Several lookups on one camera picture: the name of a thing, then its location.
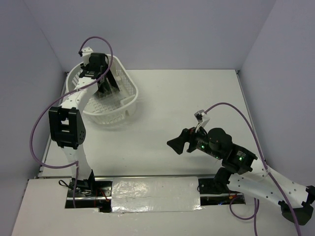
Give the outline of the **beige plate with dark rim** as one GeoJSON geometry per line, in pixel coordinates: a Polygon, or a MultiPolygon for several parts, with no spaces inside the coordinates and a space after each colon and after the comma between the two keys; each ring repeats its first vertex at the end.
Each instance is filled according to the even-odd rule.
{"type": "Polygon", "coordinates": [[[103,93],[103,86],[101,83],[97,83],[97,95],[98,96],[103,96],[104,93],[103,93]]]}

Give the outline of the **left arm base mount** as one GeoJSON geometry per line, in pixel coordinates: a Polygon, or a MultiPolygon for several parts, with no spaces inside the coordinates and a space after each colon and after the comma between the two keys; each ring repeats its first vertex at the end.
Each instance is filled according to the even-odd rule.
{"type": "Polygon", "coordinates": [[[74,195],[72,182],[66,183],[62,179],[58,181],[60,186],[67,188],[66,209],[73,209],[73,202],[75,202],[75,208],[95,208],[99,212],[105,213],[112,212],[112,183],[107,180],[96,181],[95,190],[81,190],[77,187],[74,195]]]}

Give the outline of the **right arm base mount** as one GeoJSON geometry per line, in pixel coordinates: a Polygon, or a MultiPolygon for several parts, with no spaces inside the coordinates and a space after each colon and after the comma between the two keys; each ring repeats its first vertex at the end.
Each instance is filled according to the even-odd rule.
{"type": "Polygon", "coordinates": [[[245,204],[242,193],[220,190],[214,184],[213,178],[199,178],[197,191],[200,194],[200,204],[204,206],[221,206],[232,204],[245,204]]]}

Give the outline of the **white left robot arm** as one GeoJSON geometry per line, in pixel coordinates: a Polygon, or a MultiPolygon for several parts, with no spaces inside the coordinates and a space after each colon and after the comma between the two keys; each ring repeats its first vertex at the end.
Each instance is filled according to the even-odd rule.
{"type": "Polygon", "coordinates": [[[49,109],[49,124],[51,138],[65,153],[68,162],[77,162],[72,169],[73,189],[78,188],[85,196],[90,196],[96,191],[96,183],[83,148],[86,129],[81,113],[98,91],[96,80],[108,69],[108,56],[104,53],[84,56],[77,86],[60,106],[49,109]]]}

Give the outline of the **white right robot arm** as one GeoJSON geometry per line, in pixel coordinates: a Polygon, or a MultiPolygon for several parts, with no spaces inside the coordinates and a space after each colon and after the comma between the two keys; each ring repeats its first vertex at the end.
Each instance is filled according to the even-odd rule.
{"type": "Polygon", "coordinates": [[[281,209],[282,216],[297,221],[300,226],[311,219],[315,200],[314,186],[300,185],[271,168],[264,168],[262,160],[248,149],[232,141],[221,128],[207,132],[204,128],[183,129],[179,137],[167,142],[177,154],[200,150],[221,161],[214,177],[219,192],[242,192],[257,199],[266,199],[281,209]]]}

